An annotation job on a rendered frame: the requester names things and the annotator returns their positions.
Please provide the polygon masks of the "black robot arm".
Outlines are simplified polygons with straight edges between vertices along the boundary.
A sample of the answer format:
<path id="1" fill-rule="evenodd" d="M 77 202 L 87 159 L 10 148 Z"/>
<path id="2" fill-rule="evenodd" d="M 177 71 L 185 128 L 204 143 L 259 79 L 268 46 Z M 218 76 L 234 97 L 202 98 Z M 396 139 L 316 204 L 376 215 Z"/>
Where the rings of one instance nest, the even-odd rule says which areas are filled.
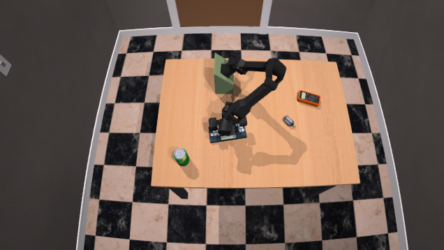
<path id="1" fill-rule="evenodd" d="M 239 127 L 235 123 L 240 123 L 258 101 L 271 91 L 276 90 L 278 84 L 284 78 L 286 66 L 277 58 L 271 58 L 267 61 L 245 61 L 241 58 L 230 57 L 228 63 L 221 64 L 221 73 L 227 78 L 230 78 L 230 75 L 235 71 L 240 75 L 246 75 L 248 71 L 265 72 L 265 81 L 247 97 L 234 103 L 226 101 L 222 109 L 222 119 L 218 129 L 218 134 L 225 136 L 236 135 L 239 132 Z M 272 80 L 272 75 L 277 76 L 275 81 Z"/>

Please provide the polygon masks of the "dark teal keyboard case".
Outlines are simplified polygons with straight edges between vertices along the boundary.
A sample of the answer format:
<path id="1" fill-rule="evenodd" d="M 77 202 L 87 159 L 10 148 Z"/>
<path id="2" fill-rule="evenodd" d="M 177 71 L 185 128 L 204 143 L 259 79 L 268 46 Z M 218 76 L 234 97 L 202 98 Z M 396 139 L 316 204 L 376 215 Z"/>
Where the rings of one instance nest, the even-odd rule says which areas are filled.
<path id="1" fill-rule="evenodd" d="M 220 134 L 218 134 L 218 130 L 210 131 L 209 126 L 208 126 L 210 142 L 214 143 L 214 142 L 223 142 L 223 141 L 228 141 L 228 140 L 247 138 L 245 126 L 241 127 L 241 126 L 239 126 L 239 124 L 235 124 L 235 125 L 239 127 L 239 132 L 236 135 L 230 135 L 230 136 L 220 135 Z"/>

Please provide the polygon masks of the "orange digital multimeter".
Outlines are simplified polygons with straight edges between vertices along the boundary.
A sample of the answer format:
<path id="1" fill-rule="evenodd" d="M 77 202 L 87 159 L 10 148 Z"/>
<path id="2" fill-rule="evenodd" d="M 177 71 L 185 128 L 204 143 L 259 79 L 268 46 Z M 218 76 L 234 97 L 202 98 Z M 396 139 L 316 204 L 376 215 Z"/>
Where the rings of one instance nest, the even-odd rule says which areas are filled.
<path id="1" fill-rule="evenodd" d="M 320 96 L 316 94 L 309 93 L 307 91 L 300 90 L 299 98 L 297 99 L 300 103 L 305 103 L 307 105 L 312 105 L 318 107 L 320 105 Z"/>

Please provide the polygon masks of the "green and yellow soda can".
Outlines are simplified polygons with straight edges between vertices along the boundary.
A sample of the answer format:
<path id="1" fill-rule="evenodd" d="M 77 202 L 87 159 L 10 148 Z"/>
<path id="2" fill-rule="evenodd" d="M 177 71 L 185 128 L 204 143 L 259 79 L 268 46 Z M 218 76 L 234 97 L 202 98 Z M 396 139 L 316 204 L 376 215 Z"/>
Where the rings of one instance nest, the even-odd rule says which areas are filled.
<path id="1" fill-rule="evenodd" d="M 178 148 L 175 150 L 174 158 L 180 166 L 187 166 L 190 161 L 186 150 L 183 148 Z"/>

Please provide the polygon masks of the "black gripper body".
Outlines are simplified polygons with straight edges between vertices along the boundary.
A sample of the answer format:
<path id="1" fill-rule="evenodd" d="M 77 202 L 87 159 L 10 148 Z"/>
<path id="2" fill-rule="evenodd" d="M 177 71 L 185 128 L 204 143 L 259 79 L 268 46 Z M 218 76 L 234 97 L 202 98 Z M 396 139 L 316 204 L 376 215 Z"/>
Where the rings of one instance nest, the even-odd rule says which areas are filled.
<path id="1" fill-rule="evenodd" d="M 210 131 L 216 131 L 216 130 L 218 130 L 218 126 L 217 125 L 219 125 L 219 123 L 220 123 L 220 120 L 216 120 L 216 117 L 215 118 L 209 118 L 209 129 L 210 129 Z M 243 118 L 243 120 L 241 120 L 241 122 L 239 123 L 239 126 L 246 126 L 247 125 L 247 120 L 246 120 L 246 117 L 245 118 Z"/>

